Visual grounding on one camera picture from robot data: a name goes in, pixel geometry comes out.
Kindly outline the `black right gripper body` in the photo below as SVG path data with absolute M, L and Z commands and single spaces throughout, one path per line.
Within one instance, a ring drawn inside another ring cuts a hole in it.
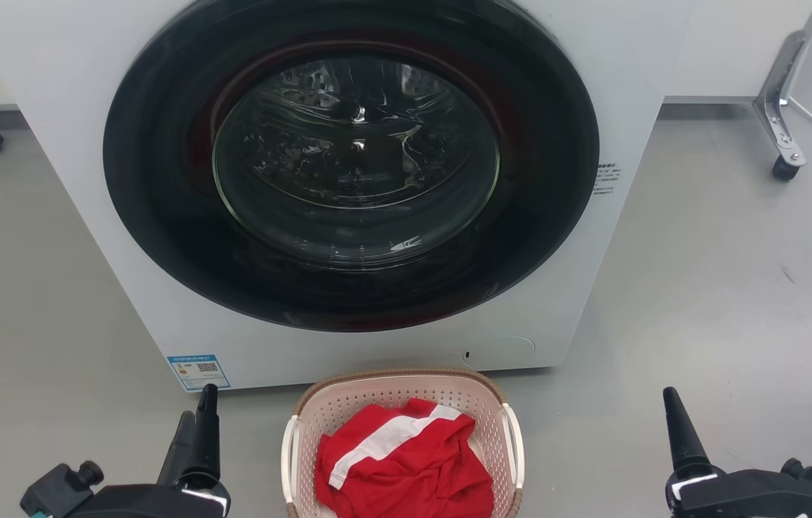
M 812 517 L 812 465 L 788 459 L 778 472 L 748 469 L 680 478 L 665 488 L 673 517 Z

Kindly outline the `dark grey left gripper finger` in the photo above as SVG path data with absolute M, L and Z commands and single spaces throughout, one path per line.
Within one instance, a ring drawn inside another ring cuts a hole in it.
M 220 418 L 217 412 L 218 387 L 213 383 L 202 388 L 195 411 L 194 472 L 218 483 L 220 465 Z
M 173 486 L 182 477 L 194 448 L 195 421 L 193 411 L 185 411 L 181 414 L 165 459 L 163 459 L 161 471 L 157 476 L 156 485 Z

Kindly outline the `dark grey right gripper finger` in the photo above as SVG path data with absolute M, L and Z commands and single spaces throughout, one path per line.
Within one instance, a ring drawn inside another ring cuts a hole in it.
M 711 475 L 711 463 L 693 421 L 676 388 L 663 390 L 670 458 L 674 478 L 701 478 Z

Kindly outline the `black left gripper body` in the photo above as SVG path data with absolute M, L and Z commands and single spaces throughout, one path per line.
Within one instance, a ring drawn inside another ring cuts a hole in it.
M 103 480 L 92 461 L 78 470 L 60 463 L 25 489 L 19 506 L 28 517 L 226 517 L 230 512 L 230 494 L 203 474 L 94 491 Z

